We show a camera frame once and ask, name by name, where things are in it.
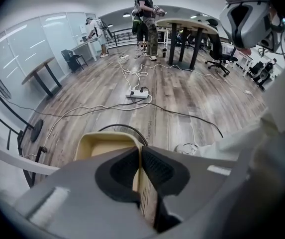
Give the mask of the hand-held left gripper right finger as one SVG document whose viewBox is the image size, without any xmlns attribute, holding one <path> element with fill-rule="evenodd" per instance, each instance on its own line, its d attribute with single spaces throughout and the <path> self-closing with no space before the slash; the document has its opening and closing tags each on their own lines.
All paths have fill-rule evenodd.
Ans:
<svg viewBox="0 0 285 239">
<path fill-rule="evenodd" d="M 142 167 L 157 192 L 154 229 L 167 234 L 219 234 L 248 179 L 251 153 L 236 161 L 142 148 Z"/>
</svg>

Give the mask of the white desk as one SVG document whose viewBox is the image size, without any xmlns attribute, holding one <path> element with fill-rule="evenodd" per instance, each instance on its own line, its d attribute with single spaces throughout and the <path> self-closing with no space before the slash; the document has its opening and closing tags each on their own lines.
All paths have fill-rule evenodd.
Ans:
<svg viewBox="0 0 285 239">
<path fill-rule="evenodd" d="M 72 49 L 73 53 L 76 55 L 82 55 L 85 61 L 94 60 L 97 61 L 97 51 L 95 49 L 96 40 L 88 40 L 86 42 L 82 42 L 80 45 L 76 46 Z"/>
</svg>

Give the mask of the white rectangular table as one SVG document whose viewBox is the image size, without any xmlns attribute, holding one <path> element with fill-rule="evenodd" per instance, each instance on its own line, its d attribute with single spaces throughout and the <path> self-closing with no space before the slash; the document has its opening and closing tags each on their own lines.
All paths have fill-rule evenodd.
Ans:
<svg viewBox="0 0 285 239">
<path fill-rule="evenodd" d="M 51 175 L 55 171 L 59 170 L 58 167 L 40 164 L 35 161 L 24 158 L 20 155 L 13 155 L 10 153 L 9 150 L 3 149 L 1 146 L 0 146 L 0 160 L 9 165 L 36 174 Z"/>
</svg>

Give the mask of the round beige table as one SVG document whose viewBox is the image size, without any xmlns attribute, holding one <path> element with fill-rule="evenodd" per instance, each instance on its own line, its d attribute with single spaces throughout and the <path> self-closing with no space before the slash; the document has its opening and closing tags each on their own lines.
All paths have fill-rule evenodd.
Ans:
<svg viewBox="0 0 285 239">
<path fill-rule="evenodd" d="M 178 68 L 179 66 L 182 66 L 181 68 L 182 70 L 191 70 L 191 71 L 194 70 L 194 66 L 195 66 L 198 51 L 199 51 L 199 46 L 202 40 L 202 35 L 203 34 L 212 34 L 212 35 L 218 34 L 218 31 L 215 28 L 207 24 L 194 21 L 191 19 L 164 18 L 164 19 L 159 19 L 158 21 L 156 21 L 156 24 L 158 27 L 165 27 L 165 28 L 170 27 L 171 28 L 171 45 L 170 45 L 169 60 L 167 61 L 167 64 L 172 67 L 176 67 L 176 68 Z M 175 60 L 174 55 L 175 55 L 176 37 L 177 37 L 178 29 L 183 30 L 183 41 L 181 45 L 179 60 Z M 194 45 L 190 64 L 185 65 L 183 63 L 183 57 L 184 57 L 188 32 L 196 33 L 196 39 L 195 39 L 195 45 Z"/>
</svg>

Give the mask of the person's right shoe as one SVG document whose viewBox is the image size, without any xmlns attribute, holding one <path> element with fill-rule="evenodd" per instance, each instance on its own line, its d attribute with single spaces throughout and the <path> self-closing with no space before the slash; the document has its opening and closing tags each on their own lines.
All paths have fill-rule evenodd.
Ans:
<svg viewBox="0 0 285 239">
<path fill-rule="evenodd" d="M 196 156 L 198 145 L 194 143 L 179 144 L 175 147 L 174 151 L 185 155 Z"/>
</svg>

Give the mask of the wooden table with black legs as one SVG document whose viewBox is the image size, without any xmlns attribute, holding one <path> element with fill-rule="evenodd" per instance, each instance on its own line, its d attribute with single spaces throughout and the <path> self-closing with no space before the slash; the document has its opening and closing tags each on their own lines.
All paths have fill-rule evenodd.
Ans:
<svg viewBox="0 0 285 239">
<path fill-rule="evenodd" d="M 56 76 L 54 75 L 54 73 L 52 72 L 51 68 L 49 67 L 49 63 L 51 61 L 53 61 L 55 58 L 54 57 L 50 57 L 48 59 L 46 59 L 45 61 L 43 61 L 42 63 L 40 63 L 38 66 L 36 66 L 22 81 L 21 85 L 23 86 L 24 84 L 26 84 L 28 81 L 30 81 L 32 78 L 34 78 L 36 80 L 36 82 L 40 85 L 40 87 L 45 91 L 45 93 L 47 94 L 46 100 L 50 100 L 51 98 L 53 98 L 61 89 L 62 85 L 60 84 L 60 82 L 58 81 L 58 79 L 56 78 Z M 55 84 L 57 85 L 57 87 L 54 88 L 54 90 L 50 90 L 45 83 L 43 82 L 43 80 L 40 78 L 40 76 L 38 75 L 38 72 L 40 70 L 42 70 L 43 68 L 45 68 L 48 72 L 48 74 L 51 76 L 51 78 L 53 79 L 53 81 L 55 82 Z"/>
</svg>

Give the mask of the black metal stand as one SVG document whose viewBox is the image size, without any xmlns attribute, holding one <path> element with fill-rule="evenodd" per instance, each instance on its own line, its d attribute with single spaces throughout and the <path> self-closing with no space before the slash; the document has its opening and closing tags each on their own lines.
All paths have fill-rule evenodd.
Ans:
<svg viewBox="0 0 285 239">
<path fill-rule="evenodd" d="M 10 147 L 11 147 L 11 134 L 14 133 L 17 135 L 16 138 L 16 145 L 17 145 L 17 152 L 19 154 L 19 156 L 23 157 L 23 153 L 22 153 L 22 140 L 25 136 L 26 133 L 26 129 L 24 131 L 20 130 L 19 132 L 15 129 L 13 129 L 11 126 L 9 126 L 4 120 L 2 120 L 0 118 L 0 123 L 2 125 L 4 125 L 7 129 L 8 129 L 8 134 L 7 134 L 7 140 L 6 140 L 6 149 L 8 151 L 10 151 Z M 26 178 L 27 184 L 28 186 L 31 188 L 32 186 L 34 186 L 35 184 L 35 173 L 32 173 L 32 175 L 30 175 L 30 173 L 27 170 L 23 169 L 23 173 L 24 176 Z"/>
</svg>

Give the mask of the black metal railing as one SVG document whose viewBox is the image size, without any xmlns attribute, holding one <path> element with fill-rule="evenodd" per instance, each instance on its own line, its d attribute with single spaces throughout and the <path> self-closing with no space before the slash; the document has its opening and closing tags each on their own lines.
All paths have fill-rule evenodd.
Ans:
<svg viewBox="0 0 285 239">
<path fill-rule="evenodd" d="M 111 32 L 111 38 L 107 37 L 107 48 L 134 45 L 138 43 L 137 35 L 132 33 L 131 28 L 125 28 Z"/>
</svg>

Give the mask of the black office chair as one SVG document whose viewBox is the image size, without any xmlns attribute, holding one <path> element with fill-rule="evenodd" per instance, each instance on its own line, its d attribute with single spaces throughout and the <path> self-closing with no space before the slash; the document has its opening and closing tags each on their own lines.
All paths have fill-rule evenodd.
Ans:
<svg viewBox="0 0 285 239">
<path fill-rule="evenodd" d="M 211 56 L 212 59 L 214 59 L 214 61 L 207 60 L 205 61 L 205 64 L 210 63 L 211 65 L 208 67 L 208 69 L 210 69 L 211 67 L 215 67 L 216 72 L 217 68 L 220 68 L 224 72 L 223 77 L 226 77 L 227 75 L 229 75 L 230 71 L 226 69 L 222 65 L 222 63 L 225 63 L 226 61 L 237 62 L 238 59 L 233 55 L 222 53 L 222 44 L 218 34 L 216 35 L 208 34 L 207 36 L 211 43 L 211 49 L 209 55 Z"/>
</svg>

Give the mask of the dark chair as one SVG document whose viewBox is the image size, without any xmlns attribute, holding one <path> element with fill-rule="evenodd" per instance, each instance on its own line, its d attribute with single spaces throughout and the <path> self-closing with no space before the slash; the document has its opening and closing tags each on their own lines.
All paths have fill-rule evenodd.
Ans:
<svg viewBox="0 0 285 239">
<path fill-rule="evenodd" d="M 77 55 L 72 50 L 62 50 L 61 55 L 73 73 L 75 73 L 80 68 L 83 70 L 84 66 L 88 65 L 82 55 Z"/>
</svg>

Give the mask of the large white power strip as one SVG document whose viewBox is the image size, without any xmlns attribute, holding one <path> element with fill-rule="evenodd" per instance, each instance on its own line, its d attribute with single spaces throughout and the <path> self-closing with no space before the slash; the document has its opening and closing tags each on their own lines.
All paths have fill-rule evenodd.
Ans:
<svg viewBox="0 0 285 239">
<path fill-rule="evenodd" d="M 148 91 L 143 90 L 128 90 L 125 94 L 127 98 L 146 99 L 149 96 Z"/>
</svg>

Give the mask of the yellow plastic tray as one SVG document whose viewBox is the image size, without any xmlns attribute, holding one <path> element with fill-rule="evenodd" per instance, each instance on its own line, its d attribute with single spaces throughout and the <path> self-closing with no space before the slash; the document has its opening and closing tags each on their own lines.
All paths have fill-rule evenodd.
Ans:
<svg viewBox="0 0 285 239">
<path fill-rule="evenodd" d="M 137 147 L 141 151 L 144 145 L 143 140 L 129 133 L 111 131 L 86 133 L 78 143 L 74 160 L 84 160 L 129 147 Z M 139 165 L 139 170 L 134 176 L 132 189 L 140 193 L 140 212 L 146 221 L 153 225 L 156 216 L 157 193 L 142 165 Z"/>
</svg>

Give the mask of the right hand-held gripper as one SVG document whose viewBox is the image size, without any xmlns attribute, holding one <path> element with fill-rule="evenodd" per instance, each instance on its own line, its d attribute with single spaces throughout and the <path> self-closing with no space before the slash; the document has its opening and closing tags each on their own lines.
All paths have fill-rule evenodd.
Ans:
<svg viewBox="0 0 285 239">
<path fill-rule="evenodd" d="M 273 23 L 277 12 L 270 0 L 225 0 L 226 6 L 220 15 L 220 22 L 232 43 L 240 49 L 259 45 L 276 52 L 279 34 L 285 26 Z"/>
</svg>

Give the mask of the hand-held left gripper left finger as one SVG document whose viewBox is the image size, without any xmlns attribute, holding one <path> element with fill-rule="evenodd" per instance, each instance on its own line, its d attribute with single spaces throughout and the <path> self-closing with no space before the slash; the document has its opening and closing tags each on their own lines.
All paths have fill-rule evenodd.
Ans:
<svg viewBox="0 0 285 239">
<path fill-rule="evenodd" d="M 71 162 L 14 205 L 25 237 L 153 237 L 133 190 L 139 150 L 128 147 Z"/>
</svg>

